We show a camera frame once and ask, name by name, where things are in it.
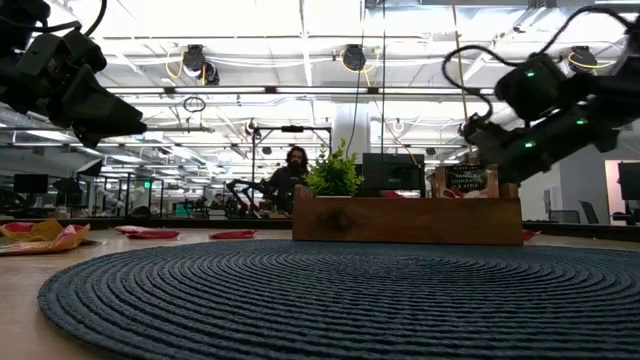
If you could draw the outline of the beige tea packet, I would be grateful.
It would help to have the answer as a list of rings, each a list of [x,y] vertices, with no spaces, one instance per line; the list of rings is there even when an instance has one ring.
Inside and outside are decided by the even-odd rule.
[[[494,165],[458,164],[435,170],[435,197],[498,198],[498,169]]]

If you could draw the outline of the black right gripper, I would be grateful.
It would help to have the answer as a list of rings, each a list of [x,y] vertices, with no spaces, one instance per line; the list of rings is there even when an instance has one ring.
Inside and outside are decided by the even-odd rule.
[[[498,135],[499,181],[519,184],[539,172],[549,171],[558,161],[560,132],[549,129],[517,128]]]

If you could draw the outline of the small green potted plant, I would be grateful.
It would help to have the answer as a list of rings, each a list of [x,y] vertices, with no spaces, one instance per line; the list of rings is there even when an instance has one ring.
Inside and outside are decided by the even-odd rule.
[[[315,196],[354,196],[365,178],[357,171],[357,154],[347,152],[348,141],[330,152],[321,148],[314,165],[305,176],[306,185]]]

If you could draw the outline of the person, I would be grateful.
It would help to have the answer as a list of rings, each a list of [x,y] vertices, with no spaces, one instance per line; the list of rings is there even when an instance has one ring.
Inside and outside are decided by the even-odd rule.
[[[293,146],[286,155],[286,165],[278,168],[268,183],[276,190],[276,208],[291,214],[294,207],[294,188],[296,185],[306,184],[309,173],[306,151],[299,146]]]

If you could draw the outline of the grey equipment box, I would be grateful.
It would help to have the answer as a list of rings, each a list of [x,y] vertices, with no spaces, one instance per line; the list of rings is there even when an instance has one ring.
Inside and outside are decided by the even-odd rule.
[[[564,224],[580,224],[580,213],[577,210],[550,210],[549,221]]]

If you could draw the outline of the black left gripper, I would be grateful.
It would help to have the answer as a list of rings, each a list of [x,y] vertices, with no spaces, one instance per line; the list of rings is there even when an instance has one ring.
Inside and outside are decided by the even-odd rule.
[[[72,129],[90,147],[103,135],[144,133],[136,109],[96,80],[106,65],[100,47],[78,30],[39,35],[23,53],[0,57],[0,101]]]

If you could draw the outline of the wooden tea organizer box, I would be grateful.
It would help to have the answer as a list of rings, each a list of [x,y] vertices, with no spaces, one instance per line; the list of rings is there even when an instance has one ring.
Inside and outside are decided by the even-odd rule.
[[[517,198],[428,199],[316,197],[294,190],[295,241],[524,244]]]

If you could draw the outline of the black computer monitor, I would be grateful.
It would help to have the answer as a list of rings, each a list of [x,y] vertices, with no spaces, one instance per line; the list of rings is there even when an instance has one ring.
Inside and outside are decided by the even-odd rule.
[[[425,157],[412,154],[364,153],[364,190],[419,191],[426,195]]]
[[[640,201],[640,162],[618,164],[621,197],[625,201]]]
[[[19,194],[44,194],[48,192],[48,174],[15,174],[13,191]]]

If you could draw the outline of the black aluminium table frame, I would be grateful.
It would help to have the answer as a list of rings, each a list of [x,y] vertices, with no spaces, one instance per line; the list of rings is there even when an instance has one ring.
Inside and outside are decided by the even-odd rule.
[[[116,226],[133,225],[148,228],[199,228],[199,229],[248,229],[248,230],[291,230],[291,220],[204,220],[187,218],[150,218],[137,219],[125,217],[94,217],[58,219],[61,225],[86,225],[92,230],[106,230]],[[525,221],[525,230],[540,232],[544,235],[598,238],[640,242],[640,226],[618,226],[603,224],[563,224],[545,221]]]

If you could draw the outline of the round dark blue woven placemat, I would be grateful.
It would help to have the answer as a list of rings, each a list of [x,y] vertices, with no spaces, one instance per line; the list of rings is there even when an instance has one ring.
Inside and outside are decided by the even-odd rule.
[[[211,242],[100,256],[42,313],[135,360],[640,360],[640,253]]]

